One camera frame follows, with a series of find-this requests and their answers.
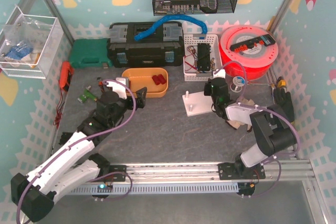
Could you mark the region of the large red spring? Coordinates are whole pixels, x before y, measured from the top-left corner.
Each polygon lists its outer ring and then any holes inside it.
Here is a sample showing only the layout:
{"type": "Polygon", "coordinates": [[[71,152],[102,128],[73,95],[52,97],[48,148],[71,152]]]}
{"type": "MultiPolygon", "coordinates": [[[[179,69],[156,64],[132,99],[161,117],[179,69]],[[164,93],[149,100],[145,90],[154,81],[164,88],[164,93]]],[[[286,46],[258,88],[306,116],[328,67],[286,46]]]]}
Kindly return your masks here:
{"type": "Polygon", "coordinates": [[[158,75],[158,79],[160,81],[160,84],[166,84],[166,79],[164,78],[162,74],[158,75]]]}
{"type": "Polygon", "coordinates": [[[160,80],[159,80],[159,78],[158,78],[157,75],[153,75],[152,76],[152,80],[153,80],[153,82],[155,83],[156,86],[158,86],[158,85],[161,84],[161,82],[160,82],[160,80]]]}

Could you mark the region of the white peg board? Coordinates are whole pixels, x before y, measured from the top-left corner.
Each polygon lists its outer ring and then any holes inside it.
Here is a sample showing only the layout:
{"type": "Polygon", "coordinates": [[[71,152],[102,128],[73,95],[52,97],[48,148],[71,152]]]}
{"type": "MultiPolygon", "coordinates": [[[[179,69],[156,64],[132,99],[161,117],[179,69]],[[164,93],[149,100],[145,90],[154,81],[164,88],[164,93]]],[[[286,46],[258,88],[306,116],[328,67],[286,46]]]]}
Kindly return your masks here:
{"type": "Polygon", "coordinates": [[[186,91],[182,99],[188,117],[212,112],[212,98],[205,96],[203,91],[196,93],[186,91]]]}

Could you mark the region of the beige work glove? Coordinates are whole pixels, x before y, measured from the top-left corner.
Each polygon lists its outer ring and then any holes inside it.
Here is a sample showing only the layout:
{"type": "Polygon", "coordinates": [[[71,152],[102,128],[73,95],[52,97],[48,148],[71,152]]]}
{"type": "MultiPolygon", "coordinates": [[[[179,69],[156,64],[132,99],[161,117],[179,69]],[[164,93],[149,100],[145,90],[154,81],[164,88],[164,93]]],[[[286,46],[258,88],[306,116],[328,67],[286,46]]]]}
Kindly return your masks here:
{"type": "MultiPolygon", "coordinates": [[[[244,105],[252,105],[253,106],[255,104],[252,99],[246,99],[246,98],[242,98],[240,100],[240,102],[244,105]]],[[[252,126],[250,124],[246,124],[242,121],[226,120],[226,123],[235,130],[237,130],[240,126],[247,125],[247,132],[252,131],[252,126]]]]}

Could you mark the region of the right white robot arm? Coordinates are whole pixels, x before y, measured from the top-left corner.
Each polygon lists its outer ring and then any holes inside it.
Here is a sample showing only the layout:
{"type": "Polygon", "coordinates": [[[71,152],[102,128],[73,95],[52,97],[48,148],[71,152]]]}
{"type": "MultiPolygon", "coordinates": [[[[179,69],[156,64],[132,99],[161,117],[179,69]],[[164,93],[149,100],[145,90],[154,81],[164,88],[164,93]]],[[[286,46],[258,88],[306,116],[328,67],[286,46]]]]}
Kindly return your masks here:
{"type": "Polygon", "coordinates": [[[209,79],[204,85],[204,95],[211,97],[212,110],[218,117],[228,123],[250,126],[256,140],[233,163],[219,164],[221,180],[255,178],[253,171],[260,170],[263,161],[297,143],[291,94],[284,88],[274,89],[274,104],[266,108],[249,100],[232,100],[223,77],[209,79]]]}

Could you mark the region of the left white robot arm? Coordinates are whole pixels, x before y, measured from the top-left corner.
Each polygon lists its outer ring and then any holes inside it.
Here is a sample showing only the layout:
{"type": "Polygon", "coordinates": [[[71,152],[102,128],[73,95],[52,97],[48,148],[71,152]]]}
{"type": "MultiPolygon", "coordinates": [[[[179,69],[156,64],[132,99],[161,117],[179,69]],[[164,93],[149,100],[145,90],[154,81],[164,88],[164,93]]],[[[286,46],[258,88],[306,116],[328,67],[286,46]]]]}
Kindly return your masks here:
{"type": "Polygon", "coordinates": [[[79,165],[76,163],[112,131],[127,124],[123,119],[127,110],[135,112],[145,107],[146,87],[135,93],[126,86],[122,88],[121,94],[113,89],[104,92],[96,101],[96,109],[49,159],[28,174],[17,173],[11,179],[11,198],[17,206],[17,223],[21,223],[21,214],[31,222],[42,220],[63,196],[81,184],[114,176],[127,177],[125,169],[112,170],[110,162],[98,153],[90,154],[79,165]]]}

